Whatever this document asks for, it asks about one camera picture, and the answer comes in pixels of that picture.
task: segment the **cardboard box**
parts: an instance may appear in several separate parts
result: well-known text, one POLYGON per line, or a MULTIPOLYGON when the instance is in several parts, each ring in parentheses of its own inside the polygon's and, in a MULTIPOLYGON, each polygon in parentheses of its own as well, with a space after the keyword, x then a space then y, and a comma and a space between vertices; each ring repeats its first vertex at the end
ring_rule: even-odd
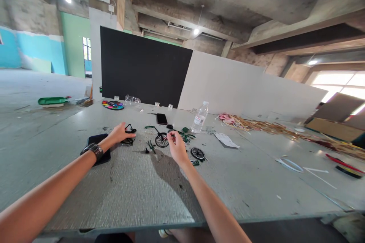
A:
POLYGON ((363 130, 320 118, 314 118, 306 127, 348 142, 352 142, 364 133, 363 130))

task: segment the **gray table surface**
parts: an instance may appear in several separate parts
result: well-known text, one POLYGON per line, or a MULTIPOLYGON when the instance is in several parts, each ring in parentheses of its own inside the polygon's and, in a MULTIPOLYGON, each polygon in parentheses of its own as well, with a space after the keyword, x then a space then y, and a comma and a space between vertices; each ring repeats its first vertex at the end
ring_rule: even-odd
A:
MULTIPOLYGON (((145 154, 147 140, 156 137, 155 115, 164 113, 174 128, 190 127, 194 113, 141 104, 121 111, 104 108, 101 102, 19 143, 0 162, 0 210, 79 156, 89 136, 109 133, 121 121, 137 129, 133 146, 117 145, 111 161, 93 167, 71 193, 44 230, 44 234, 71 234, 136 230, 144 227, 193 227, 205 218, 186 177, 170 156, 169 147, 156 147, 145 154)), ((198 147, 208 161, 196 167, 239 222, 268 221, 325 216, 344 208, 323 193, 356 209, 364 209, 364 182, 333 170, 323 148, 263 132, 250 134, 224 126, 216 115, 208 115, 204 129, 187 149, 198 147), (211 130, 230 136, 239 149, 221 144, 211 130), (297 174, 275 162, 282 154, 303 167, 331 171, 319 174, 337 189, 311 174, 297 174)))

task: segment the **watch strap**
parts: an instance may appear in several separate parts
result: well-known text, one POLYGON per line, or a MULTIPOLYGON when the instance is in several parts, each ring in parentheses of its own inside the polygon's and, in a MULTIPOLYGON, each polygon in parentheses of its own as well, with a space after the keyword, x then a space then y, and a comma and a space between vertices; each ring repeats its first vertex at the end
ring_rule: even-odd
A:
POLYGON ((89 144, 88 146, 86 146, 81 151, 80 155, 86 153, 89 150, 94 152, 94 154, 96 156, 96 161, 99 161, 102 158, 102 156, 104 155, 103 149, 99 145, 97 145, 95 143, 92 143, 92 144, 89 144))

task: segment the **sheet of paper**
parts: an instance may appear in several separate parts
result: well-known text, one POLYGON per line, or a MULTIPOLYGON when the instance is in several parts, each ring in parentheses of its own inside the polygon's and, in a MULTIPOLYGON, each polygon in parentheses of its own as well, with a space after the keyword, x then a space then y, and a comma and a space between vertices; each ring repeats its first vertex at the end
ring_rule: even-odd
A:
POLYGON ((213 133, 217 139, 219 139, 223 144, 229 147, 239 148, 238 145, 234 144, 234 142, 229 138, 229 136, 222 134, 222 133, 213 133))

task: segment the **palette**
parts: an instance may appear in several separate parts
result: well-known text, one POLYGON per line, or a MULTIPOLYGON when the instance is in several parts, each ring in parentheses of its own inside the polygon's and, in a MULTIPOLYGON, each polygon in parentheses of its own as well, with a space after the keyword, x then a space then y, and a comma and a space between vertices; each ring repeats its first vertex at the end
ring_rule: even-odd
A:
POLYGON ((105 108, 111 109, 111 110, 122 110, 124 109, 124 106, 122 103, 118 101, 102 101, 102 105, 105 108))

